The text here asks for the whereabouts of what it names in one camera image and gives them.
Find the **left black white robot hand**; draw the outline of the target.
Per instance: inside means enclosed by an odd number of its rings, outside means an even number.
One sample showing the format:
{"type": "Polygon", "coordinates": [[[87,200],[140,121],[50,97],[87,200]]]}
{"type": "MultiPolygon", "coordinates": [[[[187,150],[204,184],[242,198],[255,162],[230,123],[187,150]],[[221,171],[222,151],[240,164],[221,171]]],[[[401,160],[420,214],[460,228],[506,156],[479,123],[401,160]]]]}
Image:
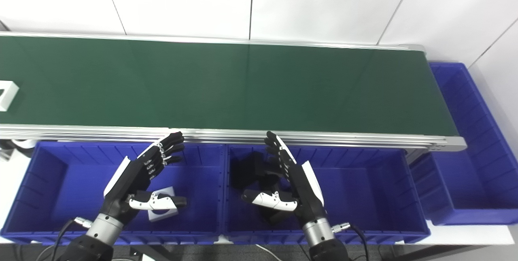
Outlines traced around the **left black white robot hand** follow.
{"type": "Polygon", "coordinates": [[[170,210],[187,206],[187,198],[147,191],[151,181],[171,163],[179,163],[184,150],[182,132],[175,132],[150,144],[131,160],[125,157],[104,191],[99,214],[103,220],[128,225],[140,210],[170,210]]]}

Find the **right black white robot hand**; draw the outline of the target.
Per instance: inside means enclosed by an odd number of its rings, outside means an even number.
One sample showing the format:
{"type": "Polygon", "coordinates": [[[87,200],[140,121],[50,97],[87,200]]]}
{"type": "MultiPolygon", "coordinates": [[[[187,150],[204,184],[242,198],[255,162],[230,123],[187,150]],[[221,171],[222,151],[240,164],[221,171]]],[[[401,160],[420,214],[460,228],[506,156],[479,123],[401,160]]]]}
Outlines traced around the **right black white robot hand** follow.
{"type": "Polygon", "coordinates": [[[297,163],[283,139],[272,131],[267,131],[264,143],[270,158],[254,163],[256,180],[264,188],[244,189],[241,199],[267,209],[294,213],[300,226],[326,220],[323,195],[309,162],[297,163]]]}

